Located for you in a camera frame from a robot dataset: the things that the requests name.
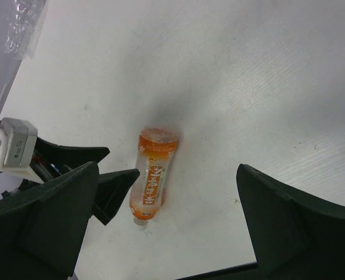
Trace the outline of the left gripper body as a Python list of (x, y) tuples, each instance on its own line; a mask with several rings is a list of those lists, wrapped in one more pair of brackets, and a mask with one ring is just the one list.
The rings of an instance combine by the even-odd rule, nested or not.
[[(44, 182), (57, 178), (73, 169), (67, 164), (50, 162), (46, 158), (42, 157), (34, 157), (32, 159), (32, 168), (37, 172), (37, 174), (45, 177), (43, 180)], [(9, 194), (13, 194), (17, 192), (18, 189), (28, 189), (36, 185), (36, 182), (23, 179), (16, 175), (10, 173), (0, 173), (0, 200), (3, 199), (2, 193), (5, 191), (7, 191)]]

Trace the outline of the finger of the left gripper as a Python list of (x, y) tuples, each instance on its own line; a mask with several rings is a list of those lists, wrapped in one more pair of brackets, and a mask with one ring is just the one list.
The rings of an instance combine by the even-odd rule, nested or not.
[(107, 225), (118, 213), (129, 189), (139, 176), (138, 169), (100, 174), (92, 215)]
[(87, 162), (99, 163), (110, 153), (107, 147), (62, 146), (41, 138), (37, 139), (35, 150), (56, 175), (68, 173)]

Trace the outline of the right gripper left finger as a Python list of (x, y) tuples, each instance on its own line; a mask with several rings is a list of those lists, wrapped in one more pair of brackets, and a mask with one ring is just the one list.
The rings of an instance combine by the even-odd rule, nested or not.
[(0, 279), (72, 276), (92, 215), (99, 169), (89, 162), (0, 200)]

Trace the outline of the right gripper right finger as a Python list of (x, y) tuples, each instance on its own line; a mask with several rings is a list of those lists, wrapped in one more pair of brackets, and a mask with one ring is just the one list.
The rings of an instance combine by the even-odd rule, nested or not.
[(345, 279), (345, 206), (240, 164), (236, 183), (266, 279)]

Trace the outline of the orange label plastic bottle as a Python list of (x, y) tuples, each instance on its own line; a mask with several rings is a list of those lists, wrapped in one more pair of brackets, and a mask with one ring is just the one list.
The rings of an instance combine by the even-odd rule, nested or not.
[(177, 143), (176, 134), (168, 129), (146, 127), (139, 135), (136, 169), (140, 176), (130, 193), (130, 209), (139, 228), (145, 228), (162, 206), (168, 168)]

